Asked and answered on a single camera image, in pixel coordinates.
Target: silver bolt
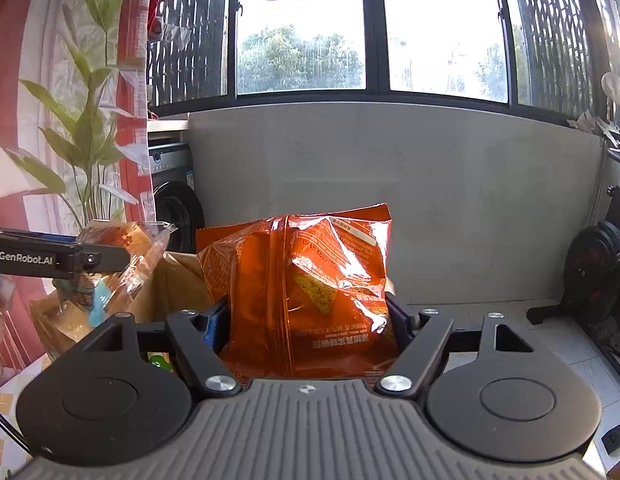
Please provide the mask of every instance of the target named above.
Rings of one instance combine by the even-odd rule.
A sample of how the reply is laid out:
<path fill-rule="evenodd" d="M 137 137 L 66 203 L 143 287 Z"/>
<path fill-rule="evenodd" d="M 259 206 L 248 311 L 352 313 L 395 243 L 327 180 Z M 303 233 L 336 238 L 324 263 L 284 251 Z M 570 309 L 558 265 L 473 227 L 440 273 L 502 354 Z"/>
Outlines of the silver bolt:
<path fill-rule="evenodd" d="M 381 387 L 389 392 L 404 392 L 412 387 L 412 381 L 402 375 L 388 375 L 381 379 Z"/>
<path fill-rule="evenodd" d="M 299 388 L 299 391 L 302 394 L 310 395 L 316 391 L 316 388 L 312 386 L 311 384 L 304 384 L 303 386 Z"/>
<path fill-rule="evenodd" d="M 236 388 L 236 381 L 227 375 L 213 375 L 205 380 L 205 387 L 213 392 L 229 392 Z"/>

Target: orange snack bag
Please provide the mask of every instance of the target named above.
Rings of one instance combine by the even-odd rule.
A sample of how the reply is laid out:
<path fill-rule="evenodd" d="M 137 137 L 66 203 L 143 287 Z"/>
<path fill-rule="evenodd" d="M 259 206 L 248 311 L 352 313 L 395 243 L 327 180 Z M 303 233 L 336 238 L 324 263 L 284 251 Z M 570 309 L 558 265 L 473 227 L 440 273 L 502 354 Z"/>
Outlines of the orange snack bag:
<path fill-rule="evenodd" d="M 214 301 L 229 294 L 223 361 L 239 377 L 373 381 L 399 351 L 385 282 L 387 205 L 197 231 Z"/>

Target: window pane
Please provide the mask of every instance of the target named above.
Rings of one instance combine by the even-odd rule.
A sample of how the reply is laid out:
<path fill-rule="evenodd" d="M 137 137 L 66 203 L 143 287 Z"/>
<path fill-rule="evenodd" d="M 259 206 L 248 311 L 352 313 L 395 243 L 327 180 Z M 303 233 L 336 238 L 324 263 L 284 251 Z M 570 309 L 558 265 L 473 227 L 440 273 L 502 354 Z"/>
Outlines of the window pane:
<path fill-rule="evenodd" d="M 592 107 L 592 66 L 579 0 L 508 0 L 519 103 L 569 116 Z"/>
<path fill-rule="evenodd" d="M 239 0 L 237 93 L 365 88 L 363 0 Z"/>
<path fill-rule="evenodd" d="M 189 39 L 185 45 L 178 41 L 149 44 L 149 103 L 227 94 L 228 0 L 166 0 L 157 15 L 164 23 L 187 29 Z"/>
<path fill-rule="evenodd" d="M 390 87 L 507 102 L 497 0 L 385 0 Z"/>

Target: ridged gray surface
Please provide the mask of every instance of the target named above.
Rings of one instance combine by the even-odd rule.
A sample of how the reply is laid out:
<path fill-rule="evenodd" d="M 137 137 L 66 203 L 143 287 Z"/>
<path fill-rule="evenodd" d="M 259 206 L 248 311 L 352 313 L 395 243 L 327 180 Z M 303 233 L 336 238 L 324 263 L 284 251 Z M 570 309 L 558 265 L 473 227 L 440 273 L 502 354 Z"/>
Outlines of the ridged gray surface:
<path fill-rule="evenodd" d="M 301 386 L 315 390 L 303 393 Z M 147 457 L 78 468 L 37 458 L 18 480 L 595 480 L 577 457 L 504 466 L 460 452 L 404 400 L 360 380 L 255 380 L 232 399 L 207 400 L 189 426 Z"/>

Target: tile floor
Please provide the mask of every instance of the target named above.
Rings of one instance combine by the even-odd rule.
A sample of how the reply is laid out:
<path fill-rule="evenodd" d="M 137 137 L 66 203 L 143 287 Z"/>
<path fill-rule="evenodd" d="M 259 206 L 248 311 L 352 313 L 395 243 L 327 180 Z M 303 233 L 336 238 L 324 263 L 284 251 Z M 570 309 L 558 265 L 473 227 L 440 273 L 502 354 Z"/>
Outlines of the tile floor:
<path fill-rule="evenodd" d="M 586 460 L 599 468 L 601 464 L 607 470 L 620 460 L 620 448 L 608 455 L 601 443 L 601 437 L 610 429 L 620 424 L 620 379 L 610 367 L 599 349 L 587 338 L 580 327 L 570 318 L 551 318 L 542 324 L 533 326 L 526 318 L 526 311 L 533 306 L 546 306 L 557 303 L 556 300 L 509 301 L 506 303 L 468 303 L 449 305 L 410 305 L 414 311 L 423 308 L 436 308 L 440 312 L 451 314 L 456 326 L 466 330 L 477 330 L 488 312 L 500 312 L 506 319 L 513 320 L 535 334 L 565 364 L 569 365 L 599 395 L 603 414 L 599 429 L 594 437 L 597 453 L 589 451 Z M 472 362 L 476 354 L 465 352 L 453 354 L 446 370 Z"/>

